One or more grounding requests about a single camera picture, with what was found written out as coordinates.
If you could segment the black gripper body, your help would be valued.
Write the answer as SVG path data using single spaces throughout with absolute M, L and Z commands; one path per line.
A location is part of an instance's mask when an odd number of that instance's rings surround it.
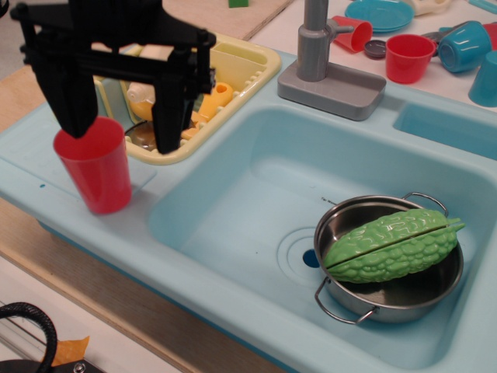
M 136 82 L 176 75 L 190 96 L 214 86 L 210 49 L 215 35 L 171 16 L 160 1 L 19 3 L 10 16 L 22 28 L 21 51 L 37 74 L 46 62 L 78 75 Z M 166 62 L 127 62 L 119 50 L 131 44 L 172 47 L 172 56 Z

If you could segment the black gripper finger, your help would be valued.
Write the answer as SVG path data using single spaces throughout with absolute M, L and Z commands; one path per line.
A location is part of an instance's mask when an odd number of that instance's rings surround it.
M 179 147 L 181 134 L 189 124 L 194 99 L 187 96 L 186 85 L 181 79 L 157 80 L 153 86 L 155 103 L 152 117 L 156 148 L 166 155 Z
M 39 87 L 62 130 L 81 138 L 97 116 L 93 77 L 76 60 L 37 58 L 32 63 Z

